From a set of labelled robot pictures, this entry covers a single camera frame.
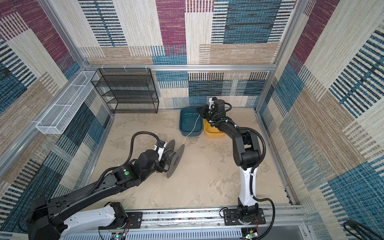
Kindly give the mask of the teal plastic bin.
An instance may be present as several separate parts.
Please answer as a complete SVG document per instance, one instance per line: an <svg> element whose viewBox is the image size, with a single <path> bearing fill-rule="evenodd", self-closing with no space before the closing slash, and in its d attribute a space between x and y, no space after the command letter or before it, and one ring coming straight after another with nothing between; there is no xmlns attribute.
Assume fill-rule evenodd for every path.
<svg viewBox="0 0 384 240"><path fill-rule="evenodd" d="M183 108L180 111L179 130L185 137L198 137L203 131L203 119L197 108Z"/></svg>

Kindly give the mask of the yellow plastic bin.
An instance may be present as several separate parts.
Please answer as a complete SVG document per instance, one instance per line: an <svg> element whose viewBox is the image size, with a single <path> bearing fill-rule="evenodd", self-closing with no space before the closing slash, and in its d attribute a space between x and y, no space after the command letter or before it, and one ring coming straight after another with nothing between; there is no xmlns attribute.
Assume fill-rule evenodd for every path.
<svg viewBox="0 0 384 240"><path fill-rule="evenodd" d="M219 131L216 127L211 127L211 124L204 119L204 132L209 138L222 138L226 134Z"/></svg>

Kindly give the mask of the dark grey spool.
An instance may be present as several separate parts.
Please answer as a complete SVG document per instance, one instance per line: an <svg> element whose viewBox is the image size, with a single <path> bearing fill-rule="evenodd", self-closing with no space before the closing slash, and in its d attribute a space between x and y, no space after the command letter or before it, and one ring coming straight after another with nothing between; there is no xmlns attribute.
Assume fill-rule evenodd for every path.
<svg viewBox="0 0 384 240"><path fill-rule="evenodd" d="M169 167L166 171L168 179L175 172L185 150L185 145L181 145L180 148L175 151L175 144L175 140L169 141L166 145L165 151L163 152L163 159L165 160L166 165Z"/></svg>

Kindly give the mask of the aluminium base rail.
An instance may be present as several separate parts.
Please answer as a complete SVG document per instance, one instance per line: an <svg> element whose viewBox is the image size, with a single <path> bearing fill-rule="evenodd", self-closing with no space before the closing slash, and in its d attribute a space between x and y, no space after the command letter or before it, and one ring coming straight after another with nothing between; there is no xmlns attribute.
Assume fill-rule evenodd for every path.
<svg viewBox="0 0 384 240"><path fill-rule="evenodd" d="M314 240L314 230L301 206L261 206L249 225L242 225L233 207L138 210L139 228L127 232L88 229L63 240Z"/></svg>

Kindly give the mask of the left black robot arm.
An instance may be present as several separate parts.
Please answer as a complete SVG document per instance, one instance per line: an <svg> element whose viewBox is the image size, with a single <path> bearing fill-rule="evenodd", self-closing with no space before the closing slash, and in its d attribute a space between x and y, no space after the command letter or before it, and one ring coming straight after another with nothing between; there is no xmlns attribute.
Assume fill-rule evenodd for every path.
<svg viewBox="0 0 384 240"><path fill-rule="evenodd" d="M134 134L150 135L157 140L154 149L141 153L139 158L131 157L117 167L106 169L99 179L70 194L46 200L40 196L31 204L27 214L27 233L30 240L62 240L68 235L92 228L123 228L128 216L121 203L113 202L96 210L85 208L109 196L139 186L160 166L160 160L167 143L151 132Z"/></svg>

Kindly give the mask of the white mesh wall basket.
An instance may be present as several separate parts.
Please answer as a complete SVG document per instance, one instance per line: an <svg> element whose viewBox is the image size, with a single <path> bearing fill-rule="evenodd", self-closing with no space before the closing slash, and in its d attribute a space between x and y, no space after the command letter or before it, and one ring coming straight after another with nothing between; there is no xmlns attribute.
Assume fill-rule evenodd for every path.
<svg viewBox="0 0 384 240"><path fill-rule="evenodd" d="M44 135L61 135L90 94L94 72L81 72L36 125Z"/></svg>

